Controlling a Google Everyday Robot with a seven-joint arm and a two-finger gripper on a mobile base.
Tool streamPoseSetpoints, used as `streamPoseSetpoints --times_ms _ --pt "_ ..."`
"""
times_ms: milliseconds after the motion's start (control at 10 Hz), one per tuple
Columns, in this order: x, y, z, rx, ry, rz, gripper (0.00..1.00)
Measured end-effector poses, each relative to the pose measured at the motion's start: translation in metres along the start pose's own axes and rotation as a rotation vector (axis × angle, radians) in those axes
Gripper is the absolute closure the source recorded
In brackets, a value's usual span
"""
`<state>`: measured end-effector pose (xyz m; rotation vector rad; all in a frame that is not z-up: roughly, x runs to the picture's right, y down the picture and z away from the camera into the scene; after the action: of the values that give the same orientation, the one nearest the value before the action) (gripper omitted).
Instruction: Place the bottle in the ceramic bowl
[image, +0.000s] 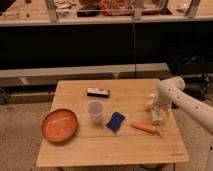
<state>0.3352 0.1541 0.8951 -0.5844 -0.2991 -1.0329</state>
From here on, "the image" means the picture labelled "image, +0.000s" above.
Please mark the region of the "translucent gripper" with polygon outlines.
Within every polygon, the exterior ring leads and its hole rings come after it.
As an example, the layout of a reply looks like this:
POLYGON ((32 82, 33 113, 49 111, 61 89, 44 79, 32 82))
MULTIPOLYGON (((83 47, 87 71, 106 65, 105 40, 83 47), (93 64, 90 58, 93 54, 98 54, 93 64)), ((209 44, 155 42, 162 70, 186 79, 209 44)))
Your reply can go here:
POLYGON ((150 94, 145 104, 145 110, 154 115, 164 115, 170 107, 171 103, 164 101, 157 94, 150 94))

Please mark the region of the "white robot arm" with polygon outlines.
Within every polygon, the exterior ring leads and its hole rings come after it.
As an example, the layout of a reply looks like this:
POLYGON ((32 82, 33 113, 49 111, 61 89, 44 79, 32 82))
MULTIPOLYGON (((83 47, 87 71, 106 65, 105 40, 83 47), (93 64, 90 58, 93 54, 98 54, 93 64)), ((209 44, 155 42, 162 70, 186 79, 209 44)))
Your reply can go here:
POLYGON ((185 82, 180 76, 159 81, 157 94, 149 107, 151 122, 154 125, 163 124, 164 114, 174 103, 213 136, 213 107, 187 95, 184 89, 185 82))

